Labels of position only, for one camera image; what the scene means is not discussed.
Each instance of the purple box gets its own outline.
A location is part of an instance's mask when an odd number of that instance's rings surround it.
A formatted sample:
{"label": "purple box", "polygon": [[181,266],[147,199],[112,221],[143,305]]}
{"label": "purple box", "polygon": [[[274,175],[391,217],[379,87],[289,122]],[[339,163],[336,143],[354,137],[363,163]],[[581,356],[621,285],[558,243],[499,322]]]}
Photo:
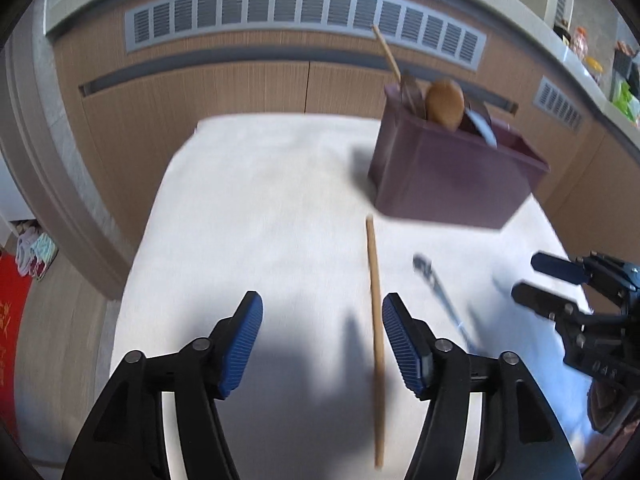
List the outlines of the purple box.
{"label": "purple box", "polygon": [[498,142],[423,121],[386,85],[386,105],[369,167],[375,207],[397,218],[500,229],[549,171],[508,124],[492,120]]}

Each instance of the wooden chopstick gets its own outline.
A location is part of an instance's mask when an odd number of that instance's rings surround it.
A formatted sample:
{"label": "wooden chopstick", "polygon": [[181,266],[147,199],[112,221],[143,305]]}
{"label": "wooden chopstick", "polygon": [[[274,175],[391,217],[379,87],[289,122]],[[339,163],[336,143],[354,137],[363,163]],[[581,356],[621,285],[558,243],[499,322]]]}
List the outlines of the wooden chopstick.
{"label": "wooden chopstick", "polygon": [[371,280],[371,312],[373,318],[373,433],[375,466],[382,469],[385,461],[385,343],[382,330],[382,298],[380,296],[380,269],[373,216],[367,216],[367,254]]}
{"label": "wooden chopstick", "polygon": [[386,44],[385,37],[382,35],[382,32],[380,32],[380,29],[375,23],[371,25],[371,30],[373,30],[373,33],[376,35],[376,38],[378,38],[378,43],[380,44],[380,46],[382,47],[382,50],[385,53],[386,63],[389,65],[391,72],[394,73],[396,82],[400,84],[402,75],[400,73],[400,69],[398,68],[398,63],[396,63],[396,58],[391,53],[391,49],[389,49],[388,44]]}

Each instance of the white table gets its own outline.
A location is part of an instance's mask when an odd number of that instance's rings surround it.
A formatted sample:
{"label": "white table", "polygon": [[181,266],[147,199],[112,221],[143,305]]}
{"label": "white table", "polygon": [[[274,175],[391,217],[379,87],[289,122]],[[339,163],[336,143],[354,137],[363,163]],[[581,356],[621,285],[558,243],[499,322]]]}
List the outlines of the white table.
{"label": "white table", "polygon": [[[463,342],[423,280],[432,259],[477,343],[517,352],[569,434],[587,433],[589,380],[562,362],[551,322],[510,298],[521,279],[586,300],[538,275],[538,250],[564,255],[530,197],[501,231],[385,218],[367,194],[379,123],[261,114],[201,121],[174,156],[122,300],[111,370],[131,349],[178,351],[209,334],[247,290],[264,321],[240,387],[217,403],[247,479],[401,479],[427,410],[404,387],[385,338],[385,467],[373,467],[372,323],[365,217],[375,215],[382,292],[398,292],[436,336]],[[471,478],[481,399],[472,396],[459,478]],[[173,480],[186,478],[172,402],[164,402]]]}

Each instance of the floor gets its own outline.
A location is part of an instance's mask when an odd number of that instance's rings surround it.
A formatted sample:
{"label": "floor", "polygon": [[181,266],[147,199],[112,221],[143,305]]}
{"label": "floor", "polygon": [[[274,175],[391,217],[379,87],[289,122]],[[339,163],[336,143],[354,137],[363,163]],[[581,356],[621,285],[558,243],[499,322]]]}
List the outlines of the floor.
{"label": "floor", "polygon": [[46,480],[62,476],[108,378],[119,308],[61,253],[31,285],[18,335],[15,409],[22,450]]}

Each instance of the cabinet door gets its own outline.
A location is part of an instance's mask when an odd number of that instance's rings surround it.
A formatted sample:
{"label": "cabinet door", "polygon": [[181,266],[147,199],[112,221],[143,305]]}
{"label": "cabinet door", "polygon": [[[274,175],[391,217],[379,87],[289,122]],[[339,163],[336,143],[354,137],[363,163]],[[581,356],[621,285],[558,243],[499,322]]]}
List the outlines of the cabinet door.
{"label": "cabinet door", "polygon": [[307,75],[307,62],[217,64],[135,79],[84,98],[100,170],[122,202],[113,213],[119,212],[115,220],[125,236],[140,242],[164,171],[199,120],[302,113]]}
{"label": "cabinet door", "polygon": [[[640,264],[640,166],[619,142],[605,134],[564,203],[550,216],[570,257],[590,251]],[[588,286],[590,306],[597,312],[618,312]]]}
{"label": "cabinet door", "polygon": [[391,72],[351,65],[312,62],[306,112],[380,119],[385,109],[385,84]]}

